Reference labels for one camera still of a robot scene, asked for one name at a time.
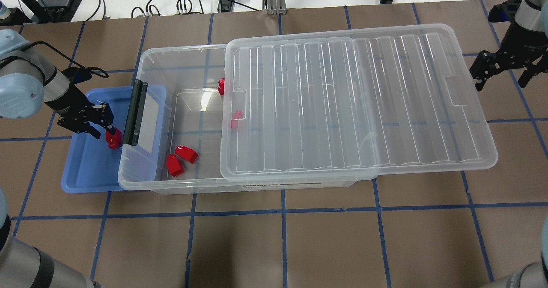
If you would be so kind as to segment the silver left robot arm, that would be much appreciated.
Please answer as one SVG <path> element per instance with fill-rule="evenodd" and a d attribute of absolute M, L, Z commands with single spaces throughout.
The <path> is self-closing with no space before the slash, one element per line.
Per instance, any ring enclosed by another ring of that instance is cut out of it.
<path fill-rule="evenodd" d="M 352 74 L 348 82 L 360 81 L 377 91 L 377 108 L 372 116 L 384 128 L 405 126 L 411 130 L 430 127 L 430 119 L 440 124 L 440 132 L 453 133 L 456 139 L 491 139 L 491 130 L 477 95 L 472 93 L 471 79 L 464 74 L 462 51 L 452 28 L 445 24 L 375 27 L 356 30 L 323 31 L 305 34 L 273 35 L 232 40 L 226 47 L 205 45 L 150 49 L 149 54 L 186 53 L 192 50 L 225 50 L 226 70 L 237 63 L 239 48 L 262 48 L 266 45 L 334 44 L 336 40 L 353 41 L 348 48 L 360 77 Z M 29 118 L 47 104 L 59 116 L 75 126 L 74 133 L 89 133 L 99 138 L 97 126 L 111 130 L 104 109 L 95 105 L 75 87 L 99 73 L 98 68 L 58 70 L 31 43 L 16 31 L 1 31 L 1 116 L 8 119 Z"/>

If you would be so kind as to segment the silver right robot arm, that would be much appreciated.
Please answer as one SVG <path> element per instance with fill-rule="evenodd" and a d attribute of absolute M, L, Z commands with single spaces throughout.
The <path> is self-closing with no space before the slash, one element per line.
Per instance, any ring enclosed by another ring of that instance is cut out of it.
<path fill-rule="evenodd" d="M 518 79 L 521 88 L 548 71 L 547 0 L 507 0 L 491 8 L 488 21 L 509 22 L 497 52 L 482 50 L 469 72 L 482 91 L 491 77 L 505 70 L 523 69 Z"/>

